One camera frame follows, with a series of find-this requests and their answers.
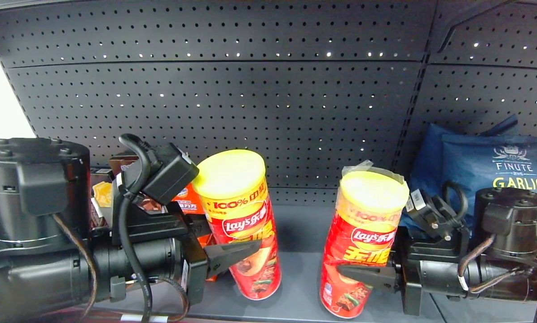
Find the screw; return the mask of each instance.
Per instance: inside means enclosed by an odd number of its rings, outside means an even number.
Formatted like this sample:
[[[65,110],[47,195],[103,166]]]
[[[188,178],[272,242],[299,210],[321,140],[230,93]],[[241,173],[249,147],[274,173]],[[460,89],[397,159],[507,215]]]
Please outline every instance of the screw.
[[[3,149],[0,150],[0,157],[11,157],[13,155],[13,152],[9,149]]]

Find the black cable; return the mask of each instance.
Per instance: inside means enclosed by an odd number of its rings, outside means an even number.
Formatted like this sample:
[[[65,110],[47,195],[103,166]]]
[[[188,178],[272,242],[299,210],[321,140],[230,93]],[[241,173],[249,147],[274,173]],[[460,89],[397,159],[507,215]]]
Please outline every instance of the black cable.
[[[488,247],[494,243],[494,240],[496,239],[496,235],[492,234],[490,237],[486,238],[478,247],[474,248],[474,250],[468,252],[466,256],[464,256],[460,262],[458,263],[458,281],[460,282],[460,285],[462,286],[462,289],[466,292],[470,290],[468,287],[468,284],[466,283],[466,279],[464,278],[464,272],[466,271],[466,268],[468,268],[468,264],[476,259],[479,255],[482,255]]]
[[[83,241],[81,241],[81,239],[79,238],[79,235],[75,231],[73,231],[73,229],[69,227],[67,223],[65,223],[65,221],[57,213],[53,214],[53,219],[55,219],[55,222],[57,223],[57,225],[59,225],[59,227],[61,228],[63,233],[65,233],[65,235],[69,238],[69,240],[71,240],[71,242],[76,245],[77,249],[79,250],[79,253],[85,258],[85,262],[87,262],[87,265],[91,272],[91,296],[89,297],[87,306],[83,311],[83,315],[81,315],[81,318],[79,319],[79,321],[81,321],[88,315],[93,305],[95,304],[95,301],[97,300],[97,291],[99,289],[99,268],[97,267],[97,264],[95,263],[91,252],[88,248],[85,247]]]
[[[460,200],[460,210],[456,212],[457,215],[454,217],[454,219],[461,220],[464,215],[466,215],[466,212],[468,212],[468,199],[466,198],[466,194],[464,194],[464,191],[460,188],[458,184],[454,183],[451,180],[447,180],[442,185],[442,196],[449,206],[452,206],[452,204],[450,203],[449,188],[453,189],[454,192],[456,192],[458,200]]]
[[[141,139],[139,139],[139,137],[136,135],[126,133],[119,137],[119,141],[137,154],[137,156],[139,156],[139,160],[141,161],[141,172],[139,172],[137,179],[128,188],[131,194],[139,194],[151,174],[151,160],[149,159],[147,152],[142,147]],[[139,261],[139,258],[137,257],[137,254],[135,253],[133,245],[129,239],[129,229],[127,228],[127,210],[130,204],[131,201],[123,197],[121,206],[119,207],[119,214],[117,215],[119,223],[119,237],[121,238],[123,251],[125,252],[125,255],[127,255],[127,259],[131,263],[131,268],[135,273],[135,280],[137,280],[141,286],[141,290],[143,291],[145,306],[143,308],[143,317],[141,322],[148,323],[149,319],[151,318],[151,311],[153,307],[153,294],[151,292],[151,286],[149,285],[147,276],[143,271],[143,266],[141,265],[141,262]]]
[[[176,289],[176,291],[179,293],[180,300],[183,303],[183,313],[175,317],[172,317],[170,319],[167,319],[167,323],[181,321],[181,319],[184,319],[187,316],[187,313],[189,312],[191,308],[191,303],[189,302],[189,297],[187,296],[187,292],[185,292],[185,289],[173,279],[170,279],[164,276],[161,276],[158,279],[164,282],[168,282],[171,286],[173,286],[174,289]]]

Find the potato chip canister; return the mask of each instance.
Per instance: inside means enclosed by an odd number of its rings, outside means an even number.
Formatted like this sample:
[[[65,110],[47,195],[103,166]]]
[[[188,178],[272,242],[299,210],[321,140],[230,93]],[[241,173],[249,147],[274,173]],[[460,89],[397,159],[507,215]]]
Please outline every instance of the potato chip canister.
[[[273,207],[263,158],[244,149],[215,154],[198,165],[193,188],[219,244],[262,240],[260,250],[231,266],[241,293],[265,299],[281,284]]]
[[[385,266],[408,194],[402,176],[381,168],[350,171],[340,180],[320,285],[322,304],[332,314],[361,314],[372,287],[342,276],[336,266]]]

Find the pegboard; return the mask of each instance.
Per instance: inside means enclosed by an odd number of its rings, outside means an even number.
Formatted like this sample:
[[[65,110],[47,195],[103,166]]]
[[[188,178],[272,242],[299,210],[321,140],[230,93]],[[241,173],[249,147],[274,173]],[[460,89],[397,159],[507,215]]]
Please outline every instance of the pegboard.
[[[86,1],[0,12],[5,68],[114,61],[420,61],[435,0]]]
[[[435,18],[436,35],[450,27],[441,10]],[[433,41],[437,49],[445,39]],[[430,63],[537,68],[537,4],[513,2],[486,11],[456,26],[443,45],[441,52],[432,53]]]
[[[24,67],[7,76],[35,133],[104,165],[135,133],[195,161],[257,151],[268,184],[334,188],[344,166],[389,168],[420,63],[175,62]]]
[[[398,157],[408,173],[429,123],[477,135],[511,114],[519,133],[537,137],[537,70],[471,65],[430,65]]]

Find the black plug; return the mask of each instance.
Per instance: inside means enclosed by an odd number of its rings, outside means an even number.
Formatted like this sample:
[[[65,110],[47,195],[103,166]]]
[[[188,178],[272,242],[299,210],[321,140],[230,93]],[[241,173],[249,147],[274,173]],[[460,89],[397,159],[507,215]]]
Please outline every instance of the black plug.
[[[154,171],[141,190],[162,205],[169,204],[198,175],[198,168],[186,153],[175,145],[145,147],[149,154],[154,153],[160,167]]]

